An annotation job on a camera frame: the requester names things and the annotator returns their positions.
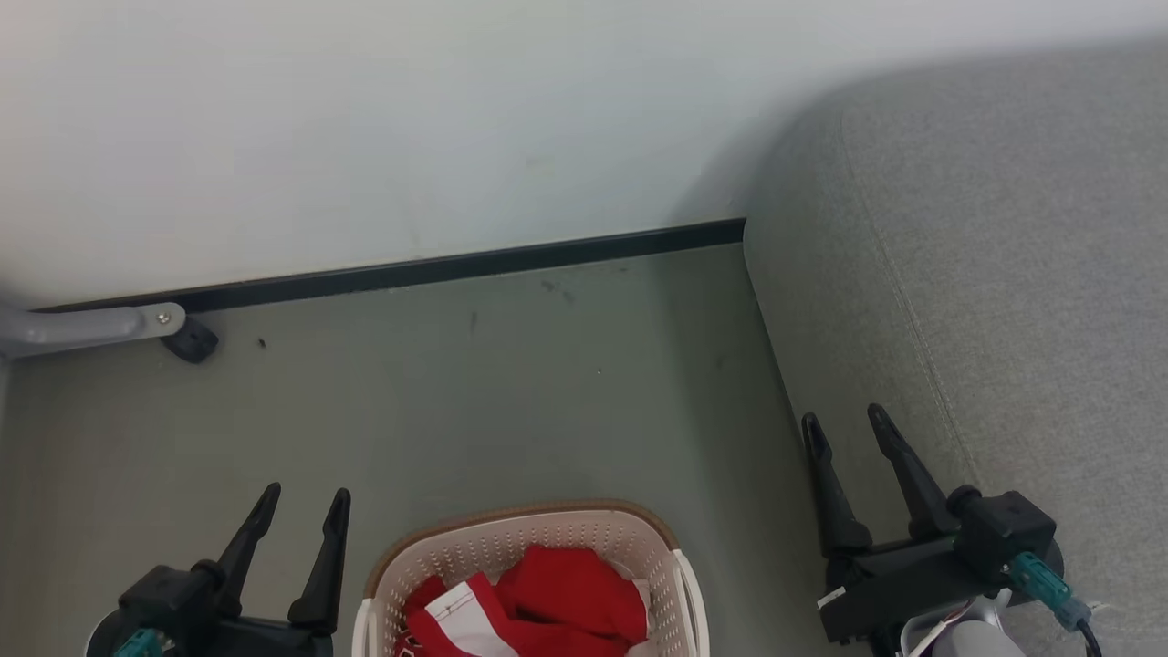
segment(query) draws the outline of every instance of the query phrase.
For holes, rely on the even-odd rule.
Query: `teal connector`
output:
[[[1055,613],[1059,624],[1068,631],[1079,629],[1080,621],[1091,618],[1091,609],[1075,597],[1071,587],[1050,569],[1050,566],[1030,552],[1023,552],[1010,562],[1010,581],[1014,587]]]
[[[154,630],[138,630],[130,641],[121,644],[113,657],[162,657],[162,644]]]

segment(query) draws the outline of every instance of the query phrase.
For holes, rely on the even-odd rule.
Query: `gray floor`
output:
[[[0,441],[5,653],[79,651],[155,563],[217,556],[272,480],[244,592],[280,618],[353,492],[338,653],[402,534],[499,506],[626,498],[676,531],[715,655],[823,643],[801,452],[738,245],[203,316],[157,341],[19,361]],[[259,340],[266,344],[262,347]]]

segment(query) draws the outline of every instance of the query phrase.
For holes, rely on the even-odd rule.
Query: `basket handle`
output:
[[[381,646],[377,645],[380,638],[377,611],[374,609],[374,602],[367,597],[357,608],[357,620],[353,625],[353,657],[381,657]]]
[[[696,657],[710,656],[710,627],[705,620],[705,601],[702,600],[702,587],[697,586],[697,574],[689,565],[689,559],[680,549],[673,551],[677,560],[677,569],[681,572],[681,581],[684,590],[681,592],[682,602],[686,603],[686,611],[689,613],[689,627],[694,628],[694,639],[696,642]]]

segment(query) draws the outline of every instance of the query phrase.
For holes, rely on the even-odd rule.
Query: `gray fabric upholstery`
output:
[[[861,520],[906,535],[880,401],[943,487],[1059,521],[1108,657],[1168,655],[1168,47],[868,83],[764,172],[751,278]],[[1008,622],[1031,657],[1083,655],[1040,606]]]

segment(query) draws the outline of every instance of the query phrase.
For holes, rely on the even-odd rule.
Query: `black cable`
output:
[[[1087,641],[1087,657],[1103,657],[1103,650],[1099,650],[1099,639],[1091,631],[1091,625],[1086,621],[1079,621],[1078,628],[1083,632],[1083,638]]]

